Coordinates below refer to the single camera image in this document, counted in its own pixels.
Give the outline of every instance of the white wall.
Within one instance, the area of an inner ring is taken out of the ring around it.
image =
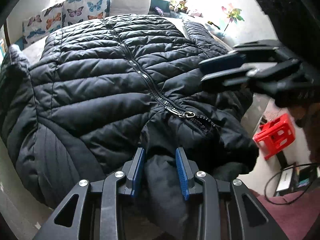
[[[48,7],[50,0],[20,0],[7,18],[11,43],[22,36],[22,21]]]
[[[242,9],[241,16],[245,20],[237,25],[232,23],[228,26],[228,37],[225,38],[227,41],[224,40],[228,45],[254,40],[276,39],[268,16],[264,15],[256,0],[188,0],[187,6],[200,10],[205,18],[218,25],[219,18],[224,17],[221,6],[226,7],[228,3]]]

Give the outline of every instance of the orange butterfly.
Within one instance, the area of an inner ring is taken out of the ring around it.
[[[102,19],[103,12],[99,13],[97,16],[90,16],[88,15],[88,20],[93,20],[93,19]]]
[[[56,16],[53,16],[52,19],[47,19],[47,30],[51,27],[54,22],[61,21],[61,13],[57,13]]]

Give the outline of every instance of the purple object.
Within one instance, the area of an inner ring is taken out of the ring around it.
[[[164,16],[163,10],[161,10],[158,6],[155,6],[155,7],[153,8],[153,11],[154,11],[157,15]]]

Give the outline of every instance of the white pillow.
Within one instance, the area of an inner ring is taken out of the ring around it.
[[[110,16],[120,14],[148,14],[151,0],[110,0]]]

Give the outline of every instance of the zipper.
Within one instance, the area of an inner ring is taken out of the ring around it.
[[[129,59],[129,63],[131,64],[131,66],[133,67],[135,72],[140,74],[146,80],[151,94],[154,96],[154,98],[159,103],[161,103],[164,106],[164,108],[167,111],[177,115],[180,118],[190,120],[193,124],[198,126],[203,131],[208,131],[208,130],[210,130],[211,127],[215,127],[215,124],[209,118],[202,116],[202,115],[199,115],[199,114],[195,114],[191,111],[185,111],[185,109],[176,106],[173,102],[170,102],[169,99],[164,97],[156,88],[156,85],[154,84],[154,82],[151,79],[151,77],[149,76],[149,74],[147,72],[145,72],[140,67],[138,62],[136,62],[135,59],[132,57],[132,54],[129,51],[129,48],[122,42],[122,40],[117,35],[117,33],[112,29],[112,27],[108,23],[106,23],[106,25],[109,26],[109,30],[111,31],[113,37],[116,39],[118,44],[125,51],[125,54],[126,54],[127,58]]]

